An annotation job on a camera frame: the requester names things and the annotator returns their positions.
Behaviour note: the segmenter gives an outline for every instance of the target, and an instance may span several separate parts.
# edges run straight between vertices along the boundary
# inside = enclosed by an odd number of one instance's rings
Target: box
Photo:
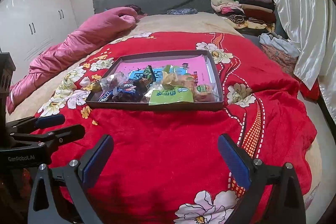
[[[217,111],[223,108],[223,92],[221,82],[219,80],[216,64],[209,51],[190,50],[190,51],[168,51],[168,52],[149,52],[144,54],[127,55],[118,58],[111,68],[104,74],[103,78],[120,71],[118,66],[123,63],[137,63],[137,62],[155,62],[161,60],[172,59],[186,59],[203,56],[207,72],[211,83],[215,83],[214,93],[216,102],[199,102],[187,103],[178,102],[173,104],[162,105],[148,105],[148,103],[116,103],[116,102],[98,102],[102,96],[102,92],[91,92],[86,99],[86,103],[91,108],[114,108],[127,110],[152,110],[152,111],[166,111],[166,110],[212,110]]]

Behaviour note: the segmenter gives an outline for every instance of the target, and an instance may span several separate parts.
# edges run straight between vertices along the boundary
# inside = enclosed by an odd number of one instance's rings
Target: pink blanket
[[[52,46],[36,57],[28,75],[10,87],[6,106],[8,113],[37,88],[94,50],[113,40],[117,33],[131,28],[139,16],[128,7],[120,7],[93,15],[63,43]]]

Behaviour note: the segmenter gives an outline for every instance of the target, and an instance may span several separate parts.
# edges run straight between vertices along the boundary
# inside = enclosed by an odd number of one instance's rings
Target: white curtain
[[[336,122],[336,6],[332,0],[274,0],[289,38],[301,45],[294,74],[311,89],[319,78]]]

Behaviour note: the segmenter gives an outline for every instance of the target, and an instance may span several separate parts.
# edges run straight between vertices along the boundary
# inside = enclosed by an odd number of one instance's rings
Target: beige bed sheet
[[[134,36],[144,32],[161,31],[223,32],[242,36],[225,20],[219,20],[217,15],[198,13],[196,15],[154,15],[144,17],[137,23],[133,30],[124,33],[123,37]],[[38,109],[50,99],[68,71],[78,67],[78,65],[86,59],[87,57],[83,58],[33,92],[11,115],[7,114],[6,120],[9,122],[34,115]],[[305,198],[318,185],[322,175],[322,161],[317,140],[313,142],[310,149],[307,151],[306,160],[309,163],[313,179],[311,189],[309,193],[305,195]]]

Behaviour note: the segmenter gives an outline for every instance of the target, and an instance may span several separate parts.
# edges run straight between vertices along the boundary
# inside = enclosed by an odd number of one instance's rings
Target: metal screw
[[[293,165],[290,162],[286,162],[285,166],[286,166],[287,169],[292,169],[293,168]]]
[[[40,170],[44,170],[46,167],[47,167],[46,164],[41,164],[41,165],[39,166],[39,169],[40,169]]]
[[[76,166],[78,164],[78,160],[71,160],[70,162],[69,162],[69,165],[71,166],[71,167],[74,167],[74,166]]]
[[[261,159],[254,159],[254,160],[253,160],[253,163],[254,163],[255,165],[262,165],[262,164],[263,164],[263,161],[262,161]]]

